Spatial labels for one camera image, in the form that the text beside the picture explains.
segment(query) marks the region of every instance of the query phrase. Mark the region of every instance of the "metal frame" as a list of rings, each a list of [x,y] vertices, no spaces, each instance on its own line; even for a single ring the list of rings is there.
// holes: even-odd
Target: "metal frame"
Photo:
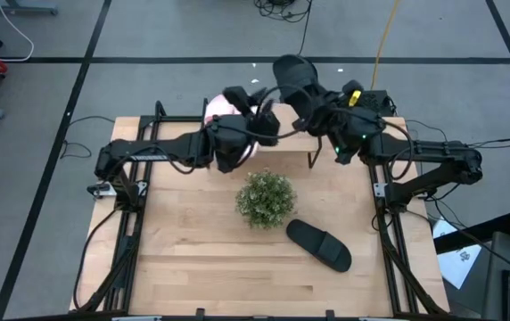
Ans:
[[[151,139],[158,136],[160,132],[160,124],[167,122],[201,122],[203,124],[203,115],[205,115],[205,109],[207,100],[204,99],[203,111],[201,116],[168,116],[164,107],[160,101],[156,102],[156,115],[154,116],[141,116],[138,124],[138,133],[136,134],[136,140],[144,140],[146,129],[152,124]],[[130,182],[136,182],[136,173],[138,171],[140,163],[133,163],[130,168],[129,179]],[[150,185],[150,178],[152,174],[153,161],[147,161],[144,164],[144,177],[143,181]],[[106,293],[104,297],[104,310],[125,310],[128,311],[130,306],[130,298],[132,294],[132,286],[134,283],[136,262],[138,258],[138,246],[140,243],[140,236],[144,224],[144,213],[146,207],[146,201],[148,193],[143,193],[139,196],[143,206],[141,210],[137,212],[131,212],[128,210],[122,211],[122,217],[120,218],[119,232],[117,234],[117,240],[114,250],[114,256],[112,258],[112,265],[114,266],[119,262],[122,254],[125,252],[129,244],[134,244],[136,250],[132,258],[127,264],[127,267],[120,273],[117,280],[114,282],[111,289]],[[128,221],[130,217],[136,215],[133,231],[128,234]]]
[[[156,138],[160,131],[160,124],[162,122],[201,122],[203,126],[203,115],[205,115],[206,109],[206,100],[204,100],[203,111],[201,116],[168,116],[162,107],[160,102],[156,103],[156,115],[154,116],[142,116],[140,118],[140,122],[138,125],[138,133],[136,135],[136,140],[144,140],[145,133],[147,128],[152,125],[151,138]],[[317,155],[319,154],[322,148],[322,142],[320,138],[319,148],[317,150],[317,154],[314,159],[311,160],[310,153],[308,154],[308,164],[312,168],[314,163],[317,160]],[[136,182],[136,173],[138,171],[140,163],[135,163],[130,169],[129,179],[131,182]],[[151,173],[152,173],[152,161],[148,161],[144,163],[144,178],[143,181],[148,185],[150,184]],[[368,171],[370,175],[370,179],[372,182],[373,188],[373,201],[376,212],[376,218],[379,226],[379,234],[380,240],[383,242],[383,238],[387,236],[388,229],[385,222],[386,215],[386,204],[385,200],[379,195],[376,195],[374,190],[374,185],[380,182],[380,178],[378,177],[378,167],[382,169],[383,172],[383,181],[385,184],[389,184],[392,182],[390,171],[388,169],[387,164],[376,165],[375,161],[370,162],[368,165]],[[142,234],[142,228],[144,223],[144,212],[145,212],[145,204],[147,201],[148,193],[140,194],[139,201],[142,202],[143,206],[141,210],[137,212],[131,212],[125,210],[122,212],[122,217],[119,224],[119,232],[117,235],[115,253],[112,259],[112,265],[118,263],[122,256],[125,256],[127,253],[127,247],[136,247],[136,250],[131,253],[131,258],[127,265],[123,268],[123,271],[118,275],[116,280],[114,281],[111,289],[106,293],[103,301],[103,311],[94,312],[94,311],[79,311],[77,313],[68,314],[68,315],[60,315],[60,316],[47,316],[47,317],[33,317],[33,318],[24,318],[20,319],[22,321],[37,321],[37,320],[77,320],[77,319],[86,319],[86,320],[122,320],[123,317],[127,317],[127,320],[134,321],[179,321],[179,320],[283,320],[283,321],[310,321],[310,320],[326,320],[327,321],[336,321],[336,320],[365,320],[363,317],[336,317],[334,312],[331,310],[327,310],[325,312],[324,317],[205,317],[204,309],[197,309],[196,316],[141,316],[141,317],[133,317],[128,315],[128,310],[130,306],[130,298],[132,287],[135,278],[136,271],[136,262],[138,256],[138,244],[139,238]],[[130,235],[127,235],[128,231],[128,221],[131,216],[136,215],[136,220],[134,224],[134,230]],[[394,215],[392,218],[393,231],[395,237],[395,243],[399,252],[399,258],[402,262],[409,268],[408,259],[407,259],[407,246],[404,239],[404,233],[401,225],[401,221],[399,218],[399,214]],[[408,320],[470,320],[466,318],[452,317],[452,316],[442,316],[442,315],[427,315],[427,314],[419,314],[419,310],[417,307],[417,299],[414,294],[412,288],[405,283],[406,294],[407,294],[407,306],[408,312],[402,311],[400,305],[400,297],[398,292],[398,284],[396,281],[396,275],[394,270],[394,262],[391,260],[390,255],[384,251],[383,252],[383,261],[384,267],[387,277],[388,284],[388,293],[390,296],[391,302],[391,311],[393,317],[391,318],[401,318]]]
[[[315,163],[318,160],[318,155],[320,155],[320,151],[323,149],[323,137],[319,137],[317,139],[317,141],[318,141],[318,149],[315,152],[315,157],[310,156],[311,155],[310,152],[307,153],[308,168],[309,169],[312,169],[313,167],[315,167]]]

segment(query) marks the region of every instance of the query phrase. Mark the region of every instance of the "paper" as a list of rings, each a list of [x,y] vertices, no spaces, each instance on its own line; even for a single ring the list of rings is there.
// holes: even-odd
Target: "paper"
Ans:
[[[448,222],[440,220],[433,227],[433,238],[435,239],[455,231],[456,229]],[[441,275],[457,289],[461,289],[461,285],[463,285],[463,282],[467,278],[480,251],[481,246],[475,244],[457,251],[438,255],[437,259],[440,263]]]

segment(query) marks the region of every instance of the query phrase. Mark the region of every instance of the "wooden table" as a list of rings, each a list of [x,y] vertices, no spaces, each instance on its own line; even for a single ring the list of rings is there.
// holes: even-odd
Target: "wooden table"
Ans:
[[[289,131],[294,113],[280,107],[274,111],[282,131]],[[112,139],[135,139],[138,120],[117,118]],[[389,121],[405,126],[401,118]],[[177,137],[198,127],[198,123],[162,123],[159,137]],[[401,135],[392,128],[387,131]],[[316,138],[300,134],[272,151],[263,148],[226,175],[212,167],[183,176],[168,163],[154,163],[129,313],[189,316],[205,308],[210,316],[321,317],[333,309],[337,317],[390,316],[380,237],[370,225],[374,203],[367,166],[358,157],[347,166],[335,163],[325,138],[317,164],[309,169],[305,153],[316,148]],[[403,165],[396,164],[396,173]],[[247,174],[265,168],[292,182],[298,194],[293,218],[327,230],[346,244],[353,258],[349,272],[337,273],[319,263],[293,243],[283,227],[250,229],[234,211],[235,194]],[[405,179],[415,175],[412,167]],[[110,198],[96,202],[91,229],[112,205]],[[421,201],[412,201],[409,208],[425,215]],[[117,214],[107,222],[88,247],[78,289],[81,302],[111,268],[119,218]],[[413,273],[448,309],[427,222],[406,213],[402,225]],[[397,269],[396,275],[401,307],[407,311]]]

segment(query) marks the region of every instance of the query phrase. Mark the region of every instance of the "cable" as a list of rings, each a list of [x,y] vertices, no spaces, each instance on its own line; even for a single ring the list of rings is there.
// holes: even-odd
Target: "cable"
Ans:
[[[448,208],[448,210],[451,212],[451,214],[453,214],[453,216],[455,217],[455,219],[457,220],[457,223],[462,226],[463,228],[467,228],[467,225],[461,223],[461,219],[457,216],[457,214],[449,207],[449,205],[447,205],[444,201],[442,200],[436,200],[437,202],[440,202],[441,204],[443,204],[446,208]],[[440,206],[438,203],[435,203],[435,208],[438,209],[438,211],[440,211]]]
[[[80,309],[80,306],[78,305],[78,298],[77,298],[77,290],[78,290],[78,282],[80,280],[80,276],[83,273],[83,266],[85,265],[85,256],[86,256],[86,249],[88,248],[88,245],[90,244],[91,240],[93,239],[93,236],[95,236],[95,232],[104,224],[106,221],[108,221],[114,213],[116,213],[119,209],[114,209],[112,212],[103,218],[102,221],[100,221],[95,228],[91,231],[91,233],[88,235],[85,246],[83,246],[83,251],[80,254],[80,263],[78,265],[78,271],[77,271],[77,277],[75,279],[75,286],[73,287],[73,304],[75,305],[76,309]]]
[[[386,37],[388,37],[388,33],[390,32],[391,22],[394,20],[394,16],[396,15],[399,1],[400,0],[394,0],[394,6],[391,8],[390,18],[388,19],[388,23],[386,23],[386,29],[383,31],[382,40],[380,41],[380,45],[378,46],[378,52],[376,53],[376,61],[374,63],[374,74],[372,75],[372,85],[370,86],[370,90],[374,90],[374,85],[376,84],[376,79],[378,78],[378,64],[380,63],[380,55],[382,55],[383,44],[386,41]]]
[[[75,119],[75,120],[73,120],[72,122],[69,123],[67,128],[70,128],[75,123],[78,123],[80,121],[87,120],[87,119],[102,119],[102,120],[106,120],[106,121],[109,121],[112,124],[114,124],[114,120],[113,119],[110,119],[110,118],[107,118],[107,117],[104,117],[104,116],[94,115],[94,116],[86,116],[86,117],[83,117],[83,118],[80,118],[80,119]],[[66,139],[63,140],[62,143],[65,145],[65,149],[62,151],[62,154],[59,157],[60,160],[62,160],[64,158],[67,158],[67,157],[74,157],[74,158],[80,158],[80,159],[88,159],[88,158],[91,158],[93,156],[93,153],[91,152],[91,150],[88,147],[86,147],[85,145],[81,144],[81,143],[69,142]],[[66,154],[67,148],[69,146],[71,146],[71,145],[76,145],[76,146],[84,148],[88,152],[88,155],[82,156],[82,155],[75,155],[75,154]]]
[[[192,174],[194,171],[195,171],[195,168],[197,166],[197,160],[198,160],[198,153],[200,152],[200,142],[201,142],[201,139],[198,139],[198,143],[196,144],[196,147],[195,147],[195,156],[193,157],[193,165],[192,167],[185,171],[183,169],[181,169],[180,167],[176,166],[176,163],[169,157],[170,154],[168,154],[163,148],[159,147],[158,145],[154,144],[154,143],[150,143],[149,146],[146,146],[146,147],[143,147],[139,150],[136,150],[126,156],[124,156],[121,160],[119,160],[119,162],[116,163],[116,165],[114,165],[111,170],[109,170],[109,172],[104,176],[105,178],[108,177],[111,173],[113,173],[119,166],[122,166],[124,165],[124,163],[129,159],[131,158],[132,156],[135,156],[137,155],[138,153],[140,152],[144,152],[144,151],[147,151],[149,149],[156,149],[160,152],[162,152],[164,155],[168,156],[167,159],[168,159],[168,163],[180,174],[184,174],[184,175],[190,175]]]
[[[80,121],[87,120],[87,119],[102,119],[102,120],[106,120],[106,121],[114,124],[114,120],[113,119],[110,119],[110,118],[104,117],[104,116],[94,115],[94,116],[86,116],[86,117],[83,117],[83,118],[75,119],[75,120],[73,120],[72,122],[69,123],[67,128],[71,127],[75,123],[78,123]]]
[[[435,198],[434,196],[429,196],[427,197],[424,201],[426,202],[436,202],[436,201],[441,201],[443,200],[444,198],[446,198],[449,194],[453,193],[453,191],[455,191],[461,184],[460,183],[457,183],[455,184],[455,186],[453,186],[450,190],[448,190],[447,192],[445,192],[442,196],[438,197],[438,198]]]
[[[401,178],[403,178],[407,172],[409,171],[409,168],[412,166],[412,163],[414,162],[414,153],[413,153],[413,150],[414,150],[414,141],[412,140],[412,137],[407,133],[406,130],[404,130],[404,128],[396,125],[396,124],[392,124],[388,121],[385,121],[386,125],[390,126],[390,127],[393,127],[393,128],[396,128],[399,132],[401,132],[407,139],[407,142],[409,143],[409,147],[405,150],[402,150],[401,152],[398,152],[394,158],[391,160],[391,163],[390,163],[390,166],[389,166],[389,170],[390,170],[390,176],[391,176],[391,179],[393,180],[399,180]],[[397,177],[395,177],[393,175],[393,168],[394,168],[394,164],[396,163],[396,160],[398,159],[398,157],[400,155],[402,155],[404,152],[408,152],[410,151],[409,153],[409,157],[407,158],[407,164],[406,164],[406,167],[404,168],[404,171],[401,172],[401,174],[399,174]]]
[[[305,21],[305,29],[302,32],[302,41],[300,42],[300,49],[299,49],[299,53],[297,53],[297,54],[302,53],[302,48],[304,47],[305,40],[307,39],[307,27],[308,27],[308,20],[310,19],[310,8],[311,7],[312,7],[312,0],[309,0],[308,1],[308,9],[307,9],[307,21]]]
[[[263,135],[263,134],[253,133],[253,132],[251,132],[249,130],[245,130],[245,129],[232,128],[232,127],[229,127],[229,126],[221,126],[221,125],[219,125],[218,127],[219,128],[223,128],[223,129],[233,130],[233,131],[236,131],[238,133],[245,134],[245,135],[251,135],[251,136],[254,136],[254,137],[266,138],[266,139],[283,139],[283,138],[286,138],[286,137],[293,136],[293,135],[295,135],[295,134],[297,134],[297,133],[299,133],[301,131],[301,129],[294,129],[293,131],[288,132],[286,134],[282,134],[282,135],[279,135],[279,136],[270,136],[270,135]]]
[[[394,155],[393,159],[391,160],[391,163],[390,163],[390,166],[389,166],[389,170],[390,170],[390,176],[394,180],[399,180],[399,179],[403,178],[407,174],[407,172],[409,171],[409,169],[412,166],[412,163],[414,162],[414,154],[412,152],[409,154],[409,157],[407,158],[407,164],[406,164],[406,167],[404,168],[404,171],[401,172],[401,174],[399,174],[397,177],[395,177],[393,175],[393,173],[392,173],[394,164],[398,160],[398,157],[401,156],[402,154],[404,154],[405,152],[413,151],[414,150],[414,140],[412,139],[412,137],[409,135],[409,133],[404,128],[402,128],[401,126],[398,126],[396,124],[393,124],[393,123],[391,123],[389,121],[386,121],[385,119],[382,119],[382,118],[379,118],[378,120],[372,120],[372,119],[369,119],[367,117],[364,117],[364,116],[361,116],[361,115],[357,115],[356,113],[354,113],[351,110],[346,109],[346,108],[338,108],[338,107],[337,108],[332,108],[332,111],[345,112],[345,113],[349,114],[352,117],[356,117],[356,118],[362,119],[364,121],[369,121],[369,122],[374,123],[374,124],[377,124],[378,120],[380,120],[385,125],[393,127],[393,128],[396,128],[400,133],[402,133],[406,137],[407,142],[409,144],[409,147],[404,149],[404,150],[402,150],[402,151],[400,151],[400,152],[398,152],[397,154]]]
[[[479,143],[471,143],[471,144],[468,144],[469,146],[483,146],[485,144],[491,144],[491,143],[505,143],[505,142],[510,142],[510,138],[502,138],[502,139],[496,139],[496,140],[490,140],[490,141],[485,141],[485,142],[479,142]]]
[[[426,128],[437,130],[437,131],[439,131],[443,135],[443,139],[445,139],[445,141],[448,142],[448,136],[445,135],[445,132],[443,130],[441,130],[440,128],[431,127],[431,126],[426,125],[423,122],[421,122],[419,120],[415,120],[415,119],[408,119],[408,120],[406,120],[406,123],[408,123],[408,122],[413,122],[413,123],[416,123],[416,124],[420,124],[420,125],[422,125],[422,126],[424,126]]]
[[[61,156],[59,156],[60,160],[62,160],[64,158],[67,158],[67,157],[86,159],[86,158],[91,158],[91,156],[93,156],[93,153],[91,152],[91,150],[88,149],[88,147],[84,146],[81,143],[69,143],[66,139],[63,140],[62,143],[65,146],[65,148],[62,150]],[[69,146],[72,146],[72,145],[76,145],[76,146],[84,148],[88,152],[88,155],[67,154],[66,153],[67,152],[67,148],[69,148]]]
[[[305,16],[308,16],[312,0],[307,0],[308,7],[305,11],[296,13],[287,12],[285,14],[284,11],[287,10],[287,8],[290,7],[292,4],[294,4],[294,2],[295,0],[254,0],[253,4],[255,5],[255,7],[259,9],[259,15],[261,17],[266,17],[276,21],[287,21],[290,23],[297,23],[299,21],[302,21],[305,18]]]
[[[377,232],[380,232],[380,229],[378,229],[376,226],[374,226],[374,221],[375,219],[378,218],[378,214],[374,214],[374,216],[372,217],[372,220],[370,221],[370,226],[374,229],[374,231],[377,231]],[[390,227],[390,225],[394,222],[394,216],[391,215],[390,216],[390,221],[386,224],[386,228]]]
[[[0,61],[2,61],[2,62],[26,62],[26,61],[28,61],[29,58],[31,58],[31,55],[33,55],[33,51],[35,50],[35,44],[33,43],[33,41],[31,41],[31,39],[29,39],[29,37],[25,36],[25,34],[23,32],[21,32],[21,30],[19,30],[17,27],[15,27],[15,25],[9,20],[9,18],[7,18],[7,15],[5,15],[4,8],[2,7],[1,4],[0,4],[0,12],[4,16],[7,23],[9,23],[9,25],[12,26],[15,31],[17,31],[22,37],[24,37],[25,40],[29,41],[29,44],[31,45],[31,50],[29,51],[29,54],[25,58],[0,59]]]
[[[508,148],[510,145],[505,146],[476,146],[475,149],[497,149],[497,148]]]
[[[469,238],[470,240],[472,240],[473,242],[475,242],[476,244],[479,244],[483,249],[487,250],[489,253],[491,253],[492,255],[498,257],[499,259],[502,259],[506,264],[508,264],[510,266],[510,260],[505,258],[504,256],[496,253],[495,251],[493,251],[489,246],[487,246],[487,244],[479,241],[479,239],[477,239],[475,236],[467,233],[465,230],[461,229],[461,228],[458,228],[457,226],[455,226],[455,223],[451,222],[450,220],[448,220],[444,215],[443,213],[441,212],[440,210],[440,207],[438,206],[438,203],[436,202],[435,203],[435,208],[437,209],[437,211],[440,213],[440,215],[443,217],[443,220],[445,220],[446,222],[448,222],[451,226],[453,226],[459,233],[461,233],[462,235],[464,235],[465,237]],[[451,213],[454,214],[454,216],[457,218],[457,214],[455,214],[455,212],[448,206],[449,210],[451,210]]]

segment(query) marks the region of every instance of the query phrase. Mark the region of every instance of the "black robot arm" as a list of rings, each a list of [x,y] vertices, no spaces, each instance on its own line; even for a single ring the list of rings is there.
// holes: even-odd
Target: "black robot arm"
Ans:
[[[426,193],[432,196],[438,187],[449,183],[472,185],[482,179],[481,153],[459,141],[414,141],[412,161],[439,163],[440,166],[407,182],[379,184],[376,196],[386,200],[386,206],[404,211],[413,197]],[[409,143],[388,134],[372,138],[359,152],[365,164],[383,165],[408,161]]]

